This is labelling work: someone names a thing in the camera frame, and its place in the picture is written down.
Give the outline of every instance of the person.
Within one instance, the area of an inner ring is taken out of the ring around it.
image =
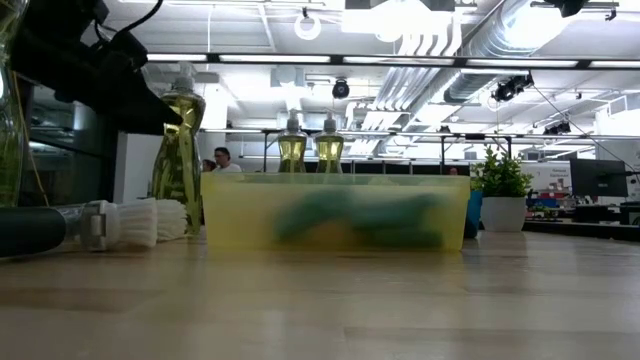
[[[216,163],[218,164],[218,167],[215,168],[213,172],[242,172],[242,168],[239,165],[231,162],[231,153],[229,153],[229,149],[226,147],[216,148],[213,154],[216,159]]]
[[[213,171],[216,168],[216,163],[215,161],[209,160],[209,159],[204,159],[202,160],[202,172],[209,172],[209,171]]]

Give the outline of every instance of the green liquid soap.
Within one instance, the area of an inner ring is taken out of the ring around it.
[[[280,148],[280,166],[278,172],[281,173],[303,173],[304,151],[307,148],[307,134],[299,130],[299,122],[292,113],[287,121],[287,130],[278,137],[278,147]]]
[[[181,63],[182,75],[173,90],[162,96],[169,107],[182,117],[182,124],[165,124],[164,137],[153,168],[151,195],[173,199],[187,209],[187,233],[200,233],[200,156],[196,133],[202,123],[205,101],[193,92],[191,64]]]
[[[0,207],[16,206],[20,192],[24,123],[20,119],[19,95],[9,69],[9,45],[26,4],[23,0],[0,2]]]
[[[331,115],[324,121],[324,131],[316,136],[318,151],[317,173],[342,174],[340,157],[344,148],[344,137],[336,132],[336,121]]]

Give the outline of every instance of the potted plant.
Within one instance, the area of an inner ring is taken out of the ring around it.
[[[496,232],[521,231],[526,215],[527,188],[532,175],[520,171],[520,159],[510,158],[506,152],[486,149],[484,163],[473,167],[474,190],[482,191],[480,218],[485,230]]]

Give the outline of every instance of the computer monitor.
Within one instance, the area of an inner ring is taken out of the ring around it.
[[[627,197],[627,176],[622,161],[571,159],[573,195]]]

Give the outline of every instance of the wooden table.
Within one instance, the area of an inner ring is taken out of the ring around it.
[[[64,253],[0,262],[0,359],[638,359],[640,247]]]

